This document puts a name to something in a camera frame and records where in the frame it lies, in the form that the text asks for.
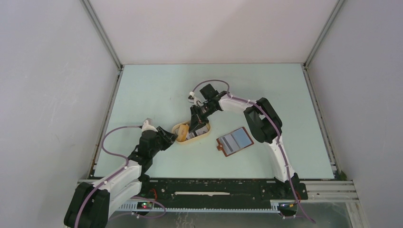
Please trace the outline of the orange VIP card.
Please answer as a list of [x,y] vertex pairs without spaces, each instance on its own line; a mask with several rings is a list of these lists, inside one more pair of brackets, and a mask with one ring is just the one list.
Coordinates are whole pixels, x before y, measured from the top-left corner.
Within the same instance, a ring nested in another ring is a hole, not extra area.
[[188,132],[189,132],[189,125],[187,124],[181,124],[178,128],[177,131],[177,141],[178,142],[184,142],[186,141],[186,138],[188,136]]

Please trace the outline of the brown leather card holder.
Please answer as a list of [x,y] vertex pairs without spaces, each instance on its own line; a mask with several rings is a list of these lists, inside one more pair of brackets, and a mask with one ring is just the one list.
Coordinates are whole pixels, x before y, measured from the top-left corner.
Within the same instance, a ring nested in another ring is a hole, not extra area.
[[245,127],[238,128],[226,135],[216,139],[217,150],[221,151],[225,157],[234,155],[254,144],[253,139],[248,134]]

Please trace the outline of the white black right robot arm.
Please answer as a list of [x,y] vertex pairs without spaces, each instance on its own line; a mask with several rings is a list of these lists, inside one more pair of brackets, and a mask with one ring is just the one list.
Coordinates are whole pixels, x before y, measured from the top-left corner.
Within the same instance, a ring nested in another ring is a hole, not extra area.
[[268,99],[246,100],[231,94],[229,91],[218,92],[211,84],[200,90],[205,99],[203,102],[189,93],[191,119],[189,132],[194,133],[209,123],[209,116],[217,111],[240,112],[244,114],[249,131],[253,138],[264,143],[272,150],[274,177],[277,181],[277,194],[284,199],[290,198],[296,191],[299,178],[292,168],[284,149],[282,138],[282,121]]

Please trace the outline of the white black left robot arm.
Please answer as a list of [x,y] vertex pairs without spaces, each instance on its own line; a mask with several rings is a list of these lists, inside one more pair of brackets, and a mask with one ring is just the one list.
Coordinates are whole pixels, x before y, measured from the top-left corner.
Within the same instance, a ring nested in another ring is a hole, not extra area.
[[77,185],[64,217],[68,228],[104,228],[111,215],[131,197],[144,198],[150,192],[149,176],[145,173],[154,156],[167,150],[177,138],[162,127],[154,127],[150,119],[138,126],[139,143],[129,156],[120,155],[124,163],[113,173]]

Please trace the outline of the stack of white cards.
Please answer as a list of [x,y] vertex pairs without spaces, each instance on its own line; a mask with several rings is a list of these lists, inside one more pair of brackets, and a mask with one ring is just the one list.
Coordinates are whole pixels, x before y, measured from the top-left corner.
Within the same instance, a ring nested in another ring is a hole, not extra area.
[[194,137],[198,137],[198,136],[204,135],[204,134],[206,134],[206,133],[208,133],[208,132],[209,132],[209,128],[208,128],[208,126],[206,125],[205,127],[201,128],[201,129],[199,129],[199,130],[196,130],[196,131],[194,131],[194,132],[192,132],[192,133],[188,133],[187,136],[186,136],[186,140],[190,140],[190,139],[192,139],[192,138],[194,138]]

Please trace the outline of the beige plastic card tray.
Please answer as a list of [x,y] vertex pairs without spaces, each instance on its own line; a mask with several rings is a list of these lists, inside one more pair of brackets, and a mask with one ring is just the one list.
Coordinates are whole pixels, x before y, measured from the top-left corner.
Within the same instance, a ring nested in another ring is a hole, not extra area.
[[[180,129],[181,125],[190,126],[190,121],[182,122],[182,123],[175,125],[172,128],[171,133],[179,135],[179,129]],[[183,141],[179,141],[180,137],[178,136],[176,139],[176,142],[180,145],[190,144],[197,140],[202,139],[203,137],[206,137],[207,135],[210,134],[210,131],[211,131],[211,125],[209,123],[207,123],[202,128],[195,130],[194,132],[187,133],[186,137],[184,138]]]

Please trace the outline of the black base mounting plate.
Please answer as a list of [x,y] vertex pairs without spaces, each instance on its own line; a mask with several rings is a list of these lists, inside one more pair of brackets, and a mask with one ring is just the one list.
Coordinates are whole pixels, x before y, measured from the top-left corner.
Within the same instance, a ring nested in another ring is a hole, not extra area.
[[138,196],[167,209],[272,209],[275,201],[307,200],[305,184],[285,190],[275,179],[151,178],[149,190]]

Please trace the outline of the aluminium frame rail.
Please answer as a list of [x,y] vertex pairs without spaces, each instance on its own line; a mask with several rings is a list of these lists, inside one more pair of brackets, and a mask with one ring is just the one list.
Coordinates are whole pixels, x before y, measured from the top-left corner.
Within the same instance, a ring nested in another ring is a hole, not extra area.
[[351,181],[276,179],[151,178],[139,194],[156,200],[167,211],[272,212],[279,205],[357,202]]

